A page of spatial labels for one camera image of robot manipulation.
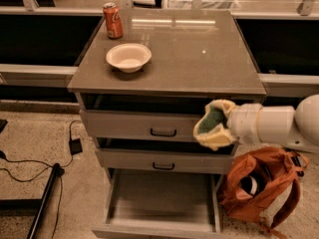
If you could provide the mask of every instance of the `drawer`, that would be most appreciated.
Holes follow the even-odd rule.
[[[81,111],[90,136],[130,139],[195,141],[197,115]]]
[[[220,233],[214,177],[116,170],[98,238],[216,238]]]
[[[96,151],[101,167],[226,174],[236,146],[212,151],[196,142],[112,139]]]

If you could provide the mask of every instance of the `cabinet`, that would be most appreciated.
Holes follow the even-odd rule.
[[[266,91],[226,11],[122,10],[124,37],[105,25],[70,82],[111,183],[102,238],[216,238],[216,190],[236,146],[200,146],[192,129],[212,99],[262,102]],[[122,73],[105,61],[122,43],[152,59]]]

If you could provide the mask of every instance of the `power cord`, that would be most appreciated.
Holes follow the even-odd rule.
[[[81,141],[79,138],[76,138],[76,139],[72,139],[72,125],[76,122],[81,122],[80,120],[73,120],[70,124],[69,124],[69,149],[70,149],[70,154],[71,154],[71,160],[69,161],[69,163],[67,163],[66,165],[64,166],[61,166],[62,168],[65,168],[65,167],[68,167],[72,162],[73,162],[73,155],[75,154],[78,154],[80,152],[82,152],[82,145],[81,145]],[[4,159],[6,160],[7,162],[10,162],[10,163],[21,163],[21,162],[36,162],[36,163],[41,163],[41,164],[44,164],[46,165],[47,167],[44,168],[41,172],[39,172],[37,175],[35,175],[34,177],[30,178],[30,179],[26,179],[26,180],[22,180],[22,179],[18,179],[16,177],[14,177],[10,170],[7,169],[7,168],[0,168],[0,171],[3,170],[3,171],[6,171],[10,177],[12,179],[14,179],[15,181],[17,182],[30,182],[34,179],[36,179],[37,177],[39,177],[44,171],[46,171],[47,169],[49,168],[52,168],[53,165],[47,163],[47,162],[44,162],[44,161],[41,161],[41,160],[35,160],[35,159],[25,159],[25,160],[9,160],[7,159],[7,156],[6,154],[0,149],[0,158],[1,159]],[[60,197],[59,197],[59,202],[58,202],[58,209],[57,209],[57,216],[56,216],[56,222],[55,222],[55,226],[54,226],[54,229],[53,229],[53,232],[52,232],[52,239],[54,238],[54,235],[55,235],[55,232],[56,232],[56,229],[57,229],[57,226],[58,226],[58,222],[59,222],[59,211],[60,211],[60,205],[61,205],[61,200],[62,200],[62,194],[63,194],[63,180],[62,180],[62,175],[64,173],[64,170],[63,172],[60,174],[59,178],[60,178]]]

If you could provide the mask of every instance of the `drawer handle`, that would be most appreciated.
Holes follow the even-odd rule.
[[[159,165],[153,162],[153,168],[156,170],[165,170],[165,171],[172,171],[175,168],[175,164],[171,165]]]
[[[175,129],[173,132],[158,132],[151,128],[151,135],[160,137],[174,137],[177,135],[177,130]]]

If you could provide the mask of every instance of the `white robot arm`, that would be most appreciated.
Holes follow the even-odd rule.
[[[306,98],[296,110],[261,104],[237,106],[229,115],[227,127],[241,144],[278,143],[319,153],[319,95]]]

